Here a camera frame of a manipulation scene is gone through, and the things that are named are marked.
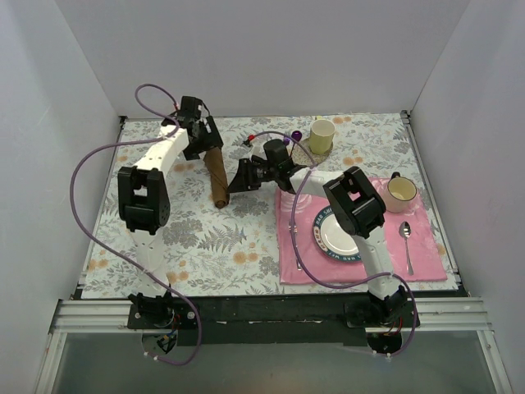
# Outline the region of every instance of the brown rolled towel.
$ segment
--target brown rolled towel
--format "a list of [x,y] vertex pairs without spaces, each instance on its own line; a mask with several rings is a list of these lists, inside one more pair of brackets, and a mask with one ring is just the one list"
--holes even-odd
[[228,179],[222,161],[222,151],[220,148],[212,148],[204,155],[204,164],[210,171],[210,181],[212,182],[213,203],[217,208],[224,208],[230,203],[228,193]]

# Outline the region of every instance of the pink placemat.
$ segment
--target pink placemat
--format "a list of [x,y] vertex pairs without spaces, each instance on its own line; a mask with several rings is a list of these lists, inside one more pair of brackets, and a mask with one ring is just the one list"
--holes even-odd
[[[382,190],[389,179],[370,178],[377,190]],[[294,195],[276,192],[277,239],[279,241],[279,261],[281,283],[302,285],[313,281],[302,270],[297,269],[295,253],[290,238],[290,214]],[[367,277],[363,263],[340,262],[326,256],[313,238],[313,220],[328,206],[328,200],[313,195],[301,195],[295,212],[298,228],[297,246],[308,270],[324,282],[355,282]],[[410,258],[413,275],[407,274],[407,260],[404,241],[399,235],[399,225],[403,221],[410,223],[412,235],[409,238]],[[385,213],[386,248],[390,253],[394,272],[407,282],[438,282],[446,280],[446,272],[432,236],[427,212],[421,196],[417,195],[407,211],[403,213]]]

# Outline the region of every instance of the mug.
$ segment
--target mug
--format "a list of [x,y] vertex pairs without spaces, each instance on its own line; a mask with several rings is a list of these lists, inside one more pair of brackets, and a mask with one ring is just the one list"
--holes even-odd
[[410,201],[417,194],[418,188],[411,180],[401,176],[398,172],[394,172],[381,193],[381,197],[385,201],[388,212],[400,213],[409,207]]
[[310,150],[323,154],[331,147],[336,133],[336,125],[328,119],[317,119],[310,124]]

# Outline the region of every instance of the floral tablecloth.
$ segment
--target floral tablecloth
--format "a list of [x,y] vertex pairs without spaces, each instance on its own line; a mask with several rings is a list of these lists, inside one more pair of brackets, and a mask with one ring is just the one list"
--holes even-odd
[[[327,116],[337,128],[334,149],[321,170],[345,170],[357,164],[367,175],[386,177],[393,171],[414,180],[422,194],[433,235],[447,272],[445,282],[413,282],[413,290],[452,290],[457,285],[443,246],[430,198],[418,170],[409,136],[399,114],[349,114]],[[224,140],[222,149],[229,181],[238,159],[249,153],[240,145],[247,135],[260,131],[301,130],[308,135],[313,117],[217,118]],[[127,121],[121,140],[143,140],[157,135],[159,121]],[[135,163],[146,145],[120,147],[96,235],[130,257],[134,245],[118,216],[116,174],[121,166]],[[279,283],[279,250],[276,239],[275,189],[267,183],[260,190],[232,195],[221,210],[211,200],[209,175],[201,160],[179,158],[167,175],[171,201],[170,220],[164,229],[165,259],[170,283],[187,296],[244,296],[336,292],[319,285]],[[136,268],[97,245],[92,248],[82,298],[125,298],[136,288]],[[345,291],[365,291],[358,286]]]

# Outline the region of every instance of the metal spoon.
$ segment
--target metal spoon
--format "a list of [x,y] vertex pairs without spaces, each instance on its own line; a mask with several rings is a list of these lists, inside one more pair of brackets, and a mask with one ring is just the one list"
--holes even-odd
[[410,234],[412,234],[412,230],[410,230],[410,225],[408,222],[402,222],[401,226],[399,226],[399,235],[404,238],[404,246],[407,249],[407,265],[409,266],[409,275],[413,275],[413,268],[412,263],[410,262],[410,254],[409,254],[409,237]]

